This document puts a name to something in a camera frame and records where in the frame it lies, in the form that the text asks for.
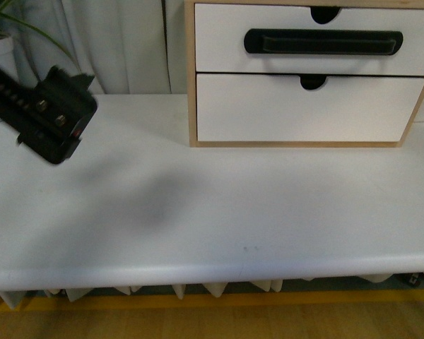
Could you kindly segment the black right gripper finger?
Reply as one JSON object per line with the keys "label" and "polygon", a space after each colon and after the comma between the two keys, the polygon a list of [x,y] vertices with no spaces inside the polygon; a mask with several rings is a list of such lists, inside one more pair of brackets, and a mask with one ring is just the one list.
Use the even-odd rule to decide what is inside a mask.
{"label": "black right gripper finger", "polygon": [[70,76],[53,66],[34,88],[18,85],[22,97],[16,117],[17,143],[53,165],[70,158],[98,104],[89,91],[94,76]]}

